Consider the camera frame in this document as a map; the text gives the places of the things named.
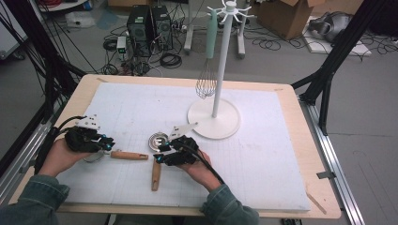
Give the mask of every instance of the denim jacket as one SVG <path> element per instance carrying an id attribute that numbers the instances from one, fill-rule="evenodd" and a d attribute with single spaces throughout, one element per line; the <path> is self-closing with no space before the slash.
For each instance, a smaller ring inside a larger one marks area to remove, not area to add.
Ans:
<path id="1" fill-rule="evenodd" d="M 68 197 L 69 187 L 46 175 L 32 176 L 17 203 L 0 209 L 0 224 L 58 224 L 55 211 Z M 256 225 L 258 213 L 243 206 L 227 185 L 210 192 L 201 211 L 213 224 Z"/>

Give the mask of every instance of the gray floor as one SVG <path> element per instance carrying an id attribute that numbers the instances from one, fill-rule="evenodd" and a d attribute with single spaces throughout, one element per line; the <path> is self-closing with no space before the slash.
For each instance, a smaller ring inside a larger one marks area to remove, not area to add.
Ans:
<path id="1" fill-rule="evenodd" d="M 97 25 L 86 29 L 72 29 L 69 36 L 94 68 L 104 64 L 103 37 L 126 23 L 125 14 L 103 8 L 92 11 Z M 206 24 L 198 18 L 195 24 Z M 248 28 L 256 28 L 252 20 Z M 92 70 L 63 37 L 72 64 Z M 183 64 L 176 69 L 152 69 L 150 77 L 196 79 L 205 62 L 205 33 L 194 33 L 192 51 L 181 52 Z M 218 35 L 216 55 L 219 59 L 221 35 Z M 307 48 L 295 49 L 280 42 L 278 51 L 261 49 L 246 39 L 246 57 L 237 58 L 236 36 L 231 36 L 224 78 L 228 81 L 256 83 L 294 83 L 315 72 L 326 55 L 309 53 Z M 397 52 L 379 54 L 360 61 L 348 57 L 339 68 L 331 88 L 328 131 L 345 176 L 359 205 L 366 224 L 398 224 L 398 64 Z M 28 60 L 0 62 L 0 157 L 14 142 L 19 132 L 43 102 L 43 96 L 33 68 Z M 304 88 L 297 90 L 300 94 Z M 106 215 L 59 214 L 60 224 L 102 224 Z M 190 224 L 205 224 L 190 218 Z M 262 218 L 261 224 L 280 224 L 277 218 Z M 344 216 L 337 220 L 304 219 L 303 224 L 348 224 Z"/>

